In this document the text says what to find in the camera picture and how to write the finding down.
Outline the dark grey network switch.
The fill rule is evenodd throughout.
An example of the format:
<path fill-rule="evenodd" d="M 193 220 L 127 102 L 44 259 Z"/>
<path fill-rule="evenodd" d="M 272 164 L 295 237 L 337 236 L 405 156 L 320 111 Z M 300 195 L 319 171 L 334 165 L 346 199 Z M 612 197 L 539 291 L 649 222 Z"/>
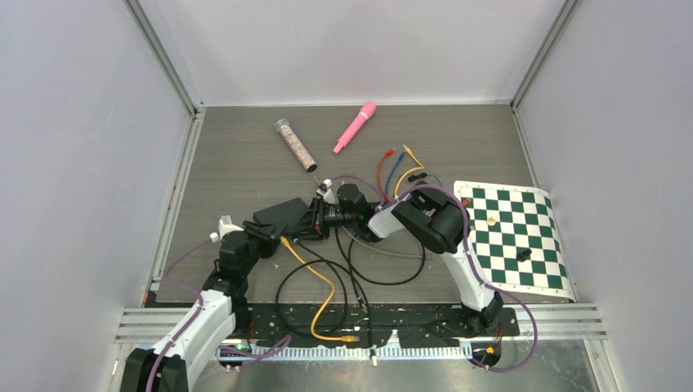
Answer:
<path fill-rule="evenodd" d="M 305 240 L 320 238 L 315 228 L 314 208 L 300 198 L 254 212 L 252 226 L 276 239 L 282 236 Z"/>

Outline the black power adapter with cord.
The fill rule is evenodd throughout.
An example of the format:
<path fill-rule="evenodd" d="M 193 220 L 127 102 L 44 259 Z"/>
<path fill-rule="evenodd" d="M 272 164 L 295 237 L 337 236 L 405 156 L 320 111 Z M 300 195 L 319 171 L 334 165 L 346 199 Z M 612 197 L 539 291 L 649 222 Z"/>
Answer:
<path fill-rule="evenodd" d="M 434 179 L 432 183 L 427 182 L 427 179 L 430 178 Z M 428 174 L 425 171 L 408 175 L 407 181 L 412 185 L 409 191 L 435 190 L 442 192 L 445 190 L 437 176 Z"/>

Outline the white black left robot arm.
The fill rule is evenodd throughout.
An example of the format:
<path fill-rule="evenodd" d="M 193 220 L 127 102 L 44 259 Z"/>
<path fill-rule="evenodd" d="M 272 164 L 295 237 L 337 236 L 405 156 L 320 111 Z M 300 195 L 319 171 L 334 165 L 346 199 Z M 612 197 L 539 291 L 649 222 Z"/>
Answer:
<path fill-rule="evenodd" d="M 191 391 L 221 342 L 249 331 L 248 276 L 260 259 L 275 254 L 279 236 L 242 229 L 219 240 L 219 256 L 194 291 L 194 304 L 151 348 L 128 355 L 121 391 Z"/>

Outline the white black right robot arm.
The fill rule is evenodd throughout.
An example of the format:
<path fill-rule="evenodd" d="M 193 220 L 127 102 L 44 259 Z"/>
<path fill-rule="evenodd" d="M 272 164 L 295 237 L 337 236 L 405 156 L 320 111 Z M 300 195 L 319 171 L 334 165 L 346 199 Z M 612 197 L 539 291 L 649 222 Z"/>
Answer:
<path fill-rule="evenodd" d="M 370 202 L 357 185 L 346 183 L 329 201 L 317 195 L 311 203 L 300 198 L 255 212 L 243 223 L 261 238 L 320 241 L 339 227 L 352 228 L 367 243 L 379 242 L 402 229 L 429 252 L 442 257 L 460 293 L 463 319 L 477 335 L 499 325 L 503 299 L 481 277 L 481 267 L 469 241 L 469 214 L 454 194 L 419 182 L 390 202 Z"/>

